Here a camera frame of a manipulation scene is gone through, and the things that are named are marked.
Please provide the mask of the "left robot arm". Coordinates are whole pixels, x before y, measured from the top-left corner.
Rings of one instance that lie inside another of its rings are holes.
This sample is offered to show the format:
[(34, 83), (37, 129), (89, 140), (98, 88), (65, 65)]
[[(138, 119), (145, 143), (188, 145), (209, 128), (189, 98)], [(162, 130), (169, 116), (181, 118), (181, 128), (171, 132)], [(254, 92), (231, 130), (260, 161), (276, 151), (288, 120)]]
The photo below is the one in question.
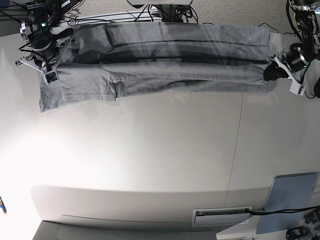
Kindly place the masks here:
[(305, 80), (303, 73), (299, 80), (295, 73), (306, 72), (313, 60), (320, 59), (320, 8), (317, 0), (288, 0), (286, 15), (298, 43), (290, 45), (287, 53), (274, 55), (271, 64), (264, 70), (265, 81), (288, 78), (302, 85)]

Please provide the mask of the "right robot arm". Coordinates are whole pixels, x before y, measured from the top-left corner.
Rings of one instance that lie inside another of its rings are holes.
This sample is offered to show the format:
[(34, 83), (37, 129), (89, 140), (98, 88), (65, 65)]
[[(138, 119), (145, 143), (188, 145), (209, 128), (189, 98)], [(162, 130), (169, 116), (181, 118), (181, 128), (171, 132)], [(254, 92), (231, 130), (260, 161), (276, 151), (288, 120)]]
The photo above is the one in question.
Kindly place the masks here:
[(30, 53), (28, 60), (33, 60), (40, 70), (50, 72), (60, 55), (58, 40), (68, 38), (73, 33), (67, 28), (60, 33), (52, 33), (64, 15), (72, 10), (78, 0), (34, 0), (25, 4), (27, 19), (20, 23), (20, 35), (25, 42), (18, 50)]

